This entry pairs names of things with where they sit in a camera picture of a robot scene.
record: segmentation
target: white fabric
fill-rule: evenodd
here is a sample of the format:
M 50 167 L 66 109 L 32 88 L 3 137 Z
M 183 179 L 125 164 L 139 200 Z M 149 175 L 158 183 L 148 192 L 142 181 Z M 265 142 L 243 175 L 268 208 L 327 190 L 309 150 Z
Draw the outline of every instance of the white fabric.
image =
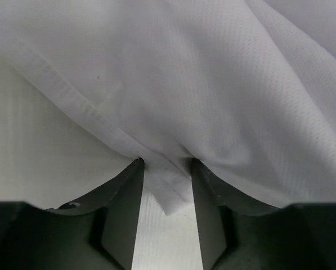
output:
M 336 201 L 336 0 L 266 2 L 0 0 L 0 54 L 143 157 L 166 213 L 193 156 L 272 205 Z
M 56 208 L 130 162 L 74 124 L 0 58 L 0 200 Z M 132 269 L 203 269 L 194 206 L 166 216 L 144 189 Z

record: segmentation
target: white cloth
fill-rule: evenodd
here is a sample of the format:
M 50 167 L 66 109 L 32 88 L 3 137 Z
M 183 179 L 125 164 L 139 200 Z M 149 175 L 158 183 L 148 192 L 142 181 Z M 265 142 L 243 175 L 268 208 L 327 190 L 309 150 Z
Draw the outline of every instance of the white cloth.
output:
M 74 124 L 0 58 L 0 200 L 56 208 L 131 161 Z M 132 269 L 203 269 L 194 206 L 166 216 L 144 189 Z
M 283 206 L 336 201 L 336 0 L 0 0 L 0 54 L 166 213 L 196 157 Z

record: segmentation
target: textured fabric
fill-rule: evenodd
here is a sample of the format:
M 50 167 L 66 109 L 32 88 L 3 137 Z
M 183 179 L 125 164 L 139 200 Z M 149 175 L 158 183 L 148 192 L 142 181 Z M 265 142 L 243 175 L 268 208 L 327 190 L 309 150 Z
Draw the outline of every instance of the textured fabric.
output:
M 144 158 L 166 213 L 191 157 L 275 206 L 336 201 L 336 0 L 0 0 L 0 54 Z
M 0 58 L 0 200 L 56 208 L 130 162 L 73 123 Z M 166 216 L 144 189 L 132 269 L 203 269 L 193 205 Z

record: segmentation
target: white surface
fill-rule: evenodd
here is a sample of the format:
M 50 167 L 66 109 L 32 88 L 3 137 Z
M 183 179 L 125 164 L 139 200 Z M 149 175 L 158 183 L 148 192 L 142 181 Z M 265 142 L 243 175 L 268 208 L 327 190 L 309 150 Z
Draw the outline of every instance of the white surface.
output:
M 56 208 L 130 162 L 73 123 L 0 58 L 0 200 Z M 145 189 L 133 270 L 150 269 L 202 266 L 194 207 L 168 217 Z
M 166 213 L 193 156 L 272 205 L 336 201 L 336 0 L 266 2 L 0 0 L 0 54 L 144 158 Z

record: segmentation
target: black plastic part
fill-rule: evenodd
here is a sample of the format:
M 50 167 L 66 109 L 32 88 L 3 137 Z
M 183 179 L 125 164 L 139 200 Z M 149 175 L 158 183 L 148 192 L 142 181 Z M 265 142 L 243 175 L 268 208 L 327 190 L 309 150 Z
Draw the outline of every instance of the black plastic part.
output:
M 0 270 L 131 269 L 144 162 L 59 209 L 0 202 Z
M 204 270 L 336 270 L 336 204 L 277 209 L 191 164 Z

